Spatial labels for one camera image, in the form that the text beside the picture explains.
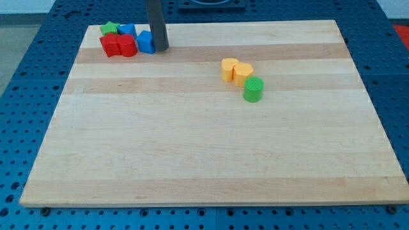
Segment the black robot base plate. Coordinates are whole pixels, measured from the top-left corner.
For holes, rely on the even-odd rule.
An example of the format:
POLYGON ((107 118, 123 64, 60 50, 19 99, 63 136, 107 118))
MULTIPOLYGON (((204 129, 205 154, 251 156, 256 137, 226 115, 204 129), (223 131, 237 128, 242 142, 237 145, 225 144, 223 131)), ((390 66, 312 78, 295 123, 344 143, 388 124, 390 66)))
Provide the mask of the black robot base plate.
POLYGON ((178 0, 179 11, 243 10, 245 7, 245 0, 178 0))

